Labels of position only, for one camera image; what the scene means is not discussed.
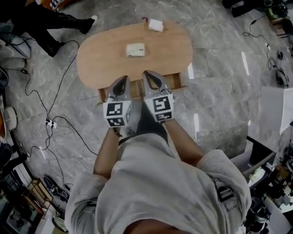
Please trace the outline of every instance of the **white t-shirt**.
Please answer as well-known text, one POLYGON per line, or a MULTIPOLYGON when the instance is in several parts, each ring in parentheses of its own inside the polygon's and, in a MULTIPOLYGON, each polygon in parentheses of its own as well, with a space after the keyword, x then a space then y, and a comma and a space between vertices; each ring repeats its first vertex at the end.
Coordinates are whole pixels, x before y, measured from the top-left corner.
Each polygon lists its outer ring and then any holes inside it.
POLYGON ((120 146, 109 180, 76 177, 65 224, 71 234, 123 234, 135 221, 155 219, 192 234, 235 234, 250 205, 245 178, 221 150, 193 167, 150 133, 120 146), (229 199, 221 202, 223 186, 229 199))

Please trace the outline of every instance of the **marble floor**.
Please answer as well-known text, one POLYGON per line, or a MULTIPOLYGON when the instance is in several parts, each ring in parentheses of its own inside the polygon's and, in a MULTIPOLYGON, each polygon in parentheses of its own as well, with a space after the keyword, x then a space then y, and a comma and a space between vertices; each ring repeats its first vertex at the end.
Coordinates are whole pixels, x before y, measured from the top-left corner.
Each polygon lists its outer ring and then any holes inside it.
MULTIPOLYGON (((77 18, 89 18, 91 15, 99 17, 98 24, 87 35, 73 29, 50 30, 57 40, 63 42, 77 40, 82 43, 92 34, 140 22, 144 16, 173 20, 186 28, 194 50, 192 64, 195 79, 186 80, 187 87, 174 92, 175 117, 195 139, 194 114, 198 114, 200 129, 196 138, 205 151, 219 148, 232 158, 249 147, 246 145, 247 135, 278 154, 289 143, 290 128, 281 137, 278 132, 262 126, 260 121, 260 89, 262 86, 277 85, 275 72, 267 66, 265 41, 245 37, 243 32, 249 30, 254 19, 262 16, 261 12, 251 11, 234 19, 220 0, 80 0, 63 12, 77 18), (249 75, 244 68, 242 52, 246 54, 249 75)), ((251 32, 267 38, 271 56, 276 56, 277 50, 283 51, 285 60, 282 66, 292 78, 293 59, 288 54, 287 41, 276 36, 268 19, 260 19, 251 27, 251 32)), ((76 54, 77 45, 66 44, 51 58, 35 42, 30 43, 33 56, 28 62, 28 71, 32 74, 28 90, 38 90, 45 106, 49 108, 62 75, 76 54)), ((15 135, 27 151, 33 145, 44 149, 47 138, 46 112, 35 93, 25 95, 28 77, 14 71, 10 71, 9 75, 7 99, 19 115, 15 135)), ((98 102, 97 91, 82 84, 74 62, 64 77, 50 113, 51 117, 59 115, 67 118, 94 152, 98 152, 107 131, 98 102)), ((57 122, 61 127, 68 127, 61 119, 57 119, 57 122)), ((77 141, 78 157, 91 170, 96 155, 85 147, 79 137, 77 141)), ((72 183, 75 175, 84 171, 76 158, 74 134, 68 129, 54 130, 50 149, 59 159, 65 183, 72 183)), ((36 177, 42 178, 48 174, 62 185, 58 162, 49 151, 34 149, 27 163, 36 177)), ((63 208, 66 206, 64 202, 60 204, 63 208)))

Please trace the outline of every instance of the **wooden table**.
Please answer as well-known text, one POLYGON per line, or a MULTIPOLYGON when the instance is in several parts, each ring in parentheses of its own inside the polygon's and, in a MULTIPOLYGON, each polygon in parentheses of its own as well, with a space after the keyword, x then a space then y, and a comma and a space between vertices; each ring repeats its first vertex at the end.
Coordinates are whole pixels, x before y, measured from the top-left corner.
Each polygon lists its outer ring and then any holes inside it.
POLYGON ((164 22, 164 31, 148 29, 148 23, 123 26, 93 35, 80 46, 77 54, 77 70, 81 81, 98 89, 104 95, 117 78, 128 75, 132 81, 132 96, 139 96, 133 81, 142 79, 144 70, 167 75, 173 89, 181 88, 179 73, 192 61, 192 45, 189 35, 180 25, 164 22), (144 43, 145 57, 127 57, 127 44, 144 43))

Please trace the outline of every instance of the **black pants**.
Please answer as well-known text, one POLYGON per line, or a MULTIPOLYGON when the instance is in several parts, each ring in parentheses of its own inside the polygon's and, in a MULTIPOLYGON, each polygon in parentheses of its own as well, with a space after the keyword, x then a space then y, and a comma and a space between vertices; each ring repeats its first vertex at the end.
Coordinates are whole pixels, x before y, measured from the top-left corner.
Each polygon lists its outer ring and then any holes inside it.
POLYGON ((134 136, 126 137, 119 141, 119 145, 127 141, 128 139, 143 135, 146 133, 154 133, 162 137, 168 143, 168 135, 163 125, 156 122, 147 108, 147 105, 142 101, 141 106, 141 119, 138 122, 137 130, 134 136))
MULTIPOLYGON (((222 3, 225 8, 230 8, 234 4, 241 2, 241 0, 222 0, 222 3)), ((263 0, 244 0, 244 4, 238 7, 232 8, 232 14, 236 18, 240 15, 243 15, 254 8, 262 7, 263 0)))
POLYGON ((52 57, 56 55, 60 45, 47 29, 74 28, 86 33, 94 22, 93 19, 79 20, 70 15, 51 11, 36 2, 24 7, 11 21, 15 26, 14 34, 27 32, 52 57))

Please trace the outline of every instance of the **power strip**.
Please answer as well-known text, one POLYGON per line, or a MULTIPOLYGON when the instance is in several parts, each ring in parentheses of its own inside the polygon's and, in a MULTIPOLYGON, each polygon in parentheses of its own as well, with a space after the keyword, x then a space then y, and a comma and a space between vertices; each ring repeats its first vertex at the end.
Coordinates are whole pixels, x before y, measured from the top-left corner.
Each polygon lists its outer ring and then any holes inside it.
POLYGON ((49 120, 49 121, 47 120, 46 121, 46 125, 47 126, 50 126, 52 128, 55 128, 55 129, 57 128, 57 123, 56 122, 53 122, 52 120, 49 120))

